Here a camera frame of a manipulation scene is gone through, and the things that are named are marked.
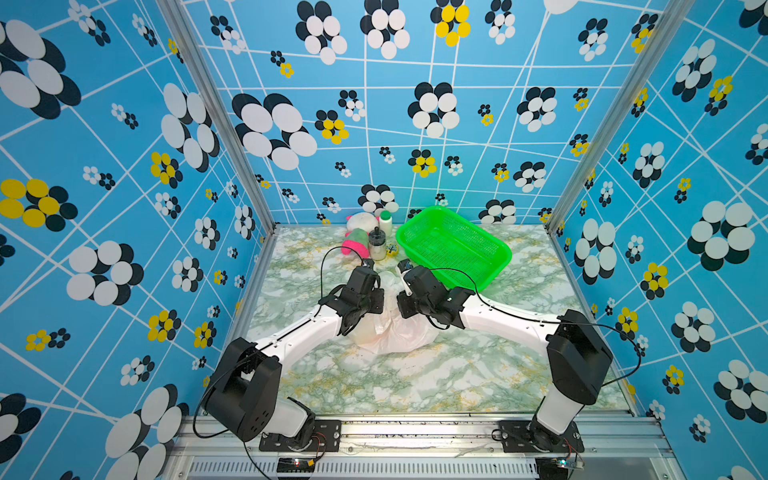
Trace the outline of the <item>white translucent plastic bag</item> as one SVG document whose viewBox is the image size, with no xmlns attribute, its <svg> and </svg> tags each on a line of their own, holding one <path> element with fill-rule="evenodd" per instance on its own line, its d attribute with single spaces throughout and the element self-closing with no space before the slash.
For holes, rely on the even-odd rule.
<svg viewBox="0 0 768 480">
<path fill-rule="evenodd" d="M 372 354 L 408 353 L 434 342 L 438 330 L 422 314 L 404 318 L 397 295 L 404 292 L 402 279 L 391 271 L 379 274 L 384 290 L 381 314 L 366 314 L 347 335 L 358 347 Z"/>
</svg>

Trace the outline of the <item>green plastic basket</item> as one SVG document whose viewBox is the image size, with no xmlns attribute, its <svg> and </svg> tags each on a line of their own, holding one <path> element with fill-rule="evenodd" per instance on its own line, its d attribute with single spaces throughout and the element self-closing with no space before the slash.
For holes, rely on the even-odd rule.
<svg viewBox="0 0 768 480">
<path fill-rule="evenodd" d="M 483 291 L 509 265 L 503 241 L 442 206 L 431 206 L 396 231 L 396 240 L 416 265 L 433 271 L 447 289 Z"/>
</svg>

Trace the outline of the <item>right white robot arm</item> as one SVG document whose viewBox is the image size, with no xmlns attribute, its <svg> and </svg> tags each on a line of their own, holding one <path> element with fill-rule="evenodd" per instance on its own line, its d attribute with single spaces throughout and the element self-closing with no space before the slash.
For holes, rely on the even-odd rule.
<svg viewBox="0 0 768 480">
<path fill-rule="evenodd" d="M 537 313 L 485 299 L 474 288 L 447 288 L 434 271 L 400 262 L 404 317 L 419 314 L 441 327 L 480 331 L 517 342 L 546 358 L 551 382 L 531 422 L 532 435 L 561 437 L 575 417 L 596 403 L 613 354 L 597 325 L 579 311 Z"/>
</svg>

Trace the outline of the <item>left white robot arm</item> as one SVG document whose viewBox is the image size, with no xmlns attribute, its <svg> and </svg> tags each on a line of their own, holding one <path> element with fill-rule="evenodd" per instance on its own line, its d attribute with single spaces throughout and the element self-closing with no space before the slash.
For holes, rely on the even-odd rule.
<svg viewBox="0 0 768 480">
<path fill-rule="evenodd" d="M 366 315 L 382 313 L 383 306 L 380 276 L 374 262 L 365 260 L 291 326 L 256 342 L 232 340 L 198 408 L 243 442 L 265 434 L 293 449 L 308 446 L 317 437 L 316 415 L 295 399 L 278 398 L 283 371 L 323 343 L 351 333 Z"/>
</svg>

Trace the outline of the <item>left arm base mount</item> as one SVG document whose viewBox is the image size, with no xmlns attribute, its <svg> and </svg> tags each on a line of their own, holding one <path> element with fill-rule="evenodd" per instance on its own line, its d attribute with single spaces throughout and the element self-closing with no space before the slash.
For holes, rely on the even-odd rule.
<svg viewBox="0 0 768 480">
<path fill-rule="evenodd" d="M 311 420 L 294 437 L 282 434 L 263 434 L 259 450 L 279 453 L 327 453 L 338 452 L 342 433 L 340 420 Z"/>
</svg>

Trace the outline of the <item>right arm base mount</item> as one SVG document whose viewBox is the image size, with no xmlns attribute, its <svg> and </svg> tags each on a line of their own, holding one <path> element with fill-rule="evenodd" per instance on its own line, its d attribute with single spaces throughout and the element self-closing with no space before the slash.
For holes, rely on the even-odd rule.
<svg viewBox="0 0 768 480">
<path fill-rule="evenodd" d="M 491 432 L 505 453 L 575 454 L 585 451 L 575 422 L 562 434 L 554 434 L 534 421 L 503 420 Z"/>
</svg>

